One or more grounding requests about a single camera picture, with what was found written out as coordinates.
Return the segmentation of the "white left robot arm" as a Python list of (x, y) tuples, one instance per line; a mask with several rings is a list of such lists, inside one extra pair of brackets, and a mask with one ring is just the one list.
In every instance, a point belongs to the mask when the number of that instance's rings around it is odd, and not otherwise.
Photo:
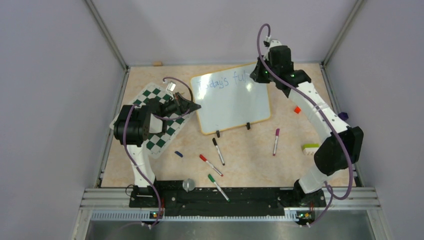
[(170, 96), (159, 90), (143, 93), (123, 105), (111, 124), (116, 140), (129, 153), (134, 186), (150, 187), (156, 180), (150, 155), (159, 157), (201, 105), (180, 93)]

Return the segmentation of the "yellow framed whiteboard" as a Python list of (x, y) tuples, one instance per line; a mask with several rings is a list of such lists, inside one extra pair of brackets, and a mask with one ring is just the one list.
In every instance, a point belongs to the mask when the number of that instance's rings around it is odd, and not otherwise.
[(246, 126), (271, 117), (267, 85), (254, 82), (256, 64), (244, 64), (194, 76), (190, 86), (204, 135)]

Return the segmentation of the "blue marker cap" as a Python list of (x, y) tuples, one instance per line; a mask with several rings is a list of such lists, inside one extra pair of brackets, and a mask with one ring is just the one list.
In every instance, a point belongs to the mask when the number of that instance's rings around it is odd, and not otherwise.
[(181, 158), (183, 157), (183, 154), (182, 154), (182, 153), (180, 153), (179, 151), (175, 151), (174, 153), (175, 153), (176, 155), (178, 155), (179, 157), (181, 157)]

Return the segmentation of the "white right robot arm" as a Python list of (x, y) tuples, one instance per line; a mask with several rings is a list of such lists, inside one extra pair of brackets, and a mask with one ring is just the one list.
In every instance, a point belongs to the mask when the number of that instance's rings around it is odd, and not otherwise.
[(294, 202), (307, 206), (314, 198), (313, 193), (342, 170), (349, 171), (348, 183), (353, 184), (353, 165), (359, 159), (364, 132), (358, 126), (349, 126), (331, 109), (304, 70), (294, 69), (288, 46), (270, 37), (263, 43), (266, 52), (259, 54), (250, 77), (256, 83), (274, 83), (300, 107), (320, 139), (320, 146), (313, 155), (313, 166), (294, 184)]

